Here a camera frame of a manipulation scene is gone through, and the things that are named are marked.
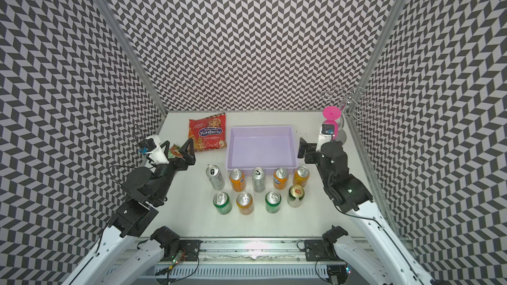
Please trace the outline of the gold top green can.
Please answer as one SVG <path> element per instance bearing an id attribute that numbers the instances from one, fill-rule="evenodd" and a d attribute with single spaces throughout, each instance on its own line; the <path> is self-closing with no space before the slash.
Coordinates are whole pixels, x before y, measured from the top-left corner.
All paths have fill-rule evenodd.
<path id="1" fill-rule="evenodd" d="M 304 188 L 301 185 L 296 184 L 289 188 L 287 202 L 291 207 L 297 208 L 301 206 L 304 197 Z"/>

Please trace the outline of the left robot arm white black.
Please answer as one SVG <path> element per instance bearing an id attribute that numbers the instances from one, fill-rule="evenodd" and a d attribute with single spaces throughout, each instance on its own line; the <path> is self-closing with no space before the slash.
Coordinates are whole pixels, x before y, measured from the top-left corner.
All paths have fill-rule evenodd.
<path id="1" fill-rule="evenodd" d="M 151 166 L 134 168 L 127 175 L 121 185 L 125 201 L 115 210 L 96 244 L 64 284 L 132 284 L 158 262 L 183 257 L 179 235 L 162 226 L 139 245 L 133 257 L 115 271 L 110 270 L 158 215 L 157 209 L 166 203 L 176 173 L 195 164 L 193 139 L 188 139 L 174 158 L 168 157 L 170 143 L 161 142 L 156 135 L 142 140 L 139 151 Z"/>

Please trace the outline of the white Monster can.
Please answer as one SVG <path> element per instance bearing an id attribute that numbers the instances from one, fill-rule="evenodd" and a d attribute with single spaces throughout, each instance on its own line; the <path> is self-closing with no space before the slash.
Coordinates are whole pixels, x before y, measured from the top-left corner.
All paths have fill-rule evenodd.
<path id="1" fill-rule="evenodd" d="M 257 167 L 252 171 L 253 190 L 256 193 L 265 191 L 265 171 L 263 168 Z"/>
<path id="2" fill-rule="evenodd" d="M 206 176 L 210 181 L 213 189 L 220 191 L 224 188 L 225 182 L 218 166 L 209 165 L 206 169 Z"/>

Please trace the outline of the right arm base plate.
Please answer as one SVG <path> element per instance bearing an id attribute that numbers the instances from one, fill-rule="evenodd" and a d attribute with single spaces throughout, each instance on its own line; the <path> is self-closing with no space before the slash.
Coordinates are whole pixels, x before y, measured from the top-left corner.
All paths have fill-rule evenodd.
<path id="1" fill-rule="evenodd" d="M 317 261 L 343 261 L 333 249 L 331 245 L 323 240 L 304 240 L 303 252 L 308 262 Z"/>

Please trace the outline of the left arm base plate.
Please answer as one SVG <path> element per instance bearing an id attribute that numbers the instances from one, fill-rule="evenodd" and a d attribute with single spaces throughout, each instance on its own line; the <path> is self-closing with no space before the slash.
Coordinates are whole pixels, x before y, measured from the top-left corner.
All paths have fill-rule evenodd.
<path id="1" fill-rule="evenodd" d="M 171 245 L 165 247 L 164 257 L 162 261 L 197 261 L 197 255 L 199 255 L 201 240 L 179 240 L 178 245 L 173 241 Z"/>

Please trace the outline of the lavender plastic basket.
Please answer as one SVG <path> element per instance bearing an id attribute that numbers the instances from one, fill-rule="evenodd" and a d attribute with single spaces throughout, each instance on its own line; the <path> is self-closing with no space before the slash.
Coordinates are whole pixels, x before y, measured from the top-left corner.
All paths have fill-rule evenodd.
<path id="1" fill-rule="evenodd" d="M 293 173 L 298 167 L 294 130 L 290 125 L 234 127 L 228 134 L 225 168 L 251 174 L 263 168 L 272 174 L 278 168 Z"/>

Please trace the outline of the green soda can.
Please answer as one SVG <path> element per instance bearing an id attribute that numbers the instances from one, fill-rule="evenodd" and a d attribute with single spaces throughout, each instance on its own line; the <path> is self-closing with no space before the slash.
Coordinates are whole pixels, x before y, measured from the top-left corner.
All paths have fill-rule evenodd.
<path id="1" fill-rule="evenodd" d="M 220 215 L 227 215 L 232 211 L 232 203 L 226 192 L 219 191 L 213 198 L 213 205 Z"/>

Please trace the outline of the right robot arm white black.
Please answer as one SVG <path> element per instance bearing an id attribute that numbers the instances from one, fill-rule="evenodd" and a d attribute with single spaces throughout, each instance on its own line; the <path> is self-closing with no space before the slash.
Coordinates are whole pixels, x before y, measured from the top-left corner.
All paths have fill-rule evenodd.
<path id="1" fill-rule="evenodd" d="M 317 167 L 323 190 L 335 208 L 350 218 L 376 253 L 359 248 L 347 231 L 337 226 L 323 234 L 332 252 L 351 265 L 370 284 L 435 284 L 390 227 L 373 195 L 351 174 L 341 142 L 322 144 L 300 140 L 298 157 Z"/>

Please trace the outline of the orange Fanta can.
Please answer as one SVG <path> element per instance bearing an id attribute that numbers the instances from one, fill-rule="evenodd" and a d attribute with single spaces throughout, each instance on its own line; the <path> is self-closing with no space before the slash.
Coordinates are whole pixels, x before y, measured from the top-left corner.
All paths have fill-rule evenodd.
<path id="1" fill-rule="evenodd" d="M 289 173 L 286 168 L 277 168 L 273 173 L 273 186 L 278 190 L 283 190 L 287 186 Z"/>

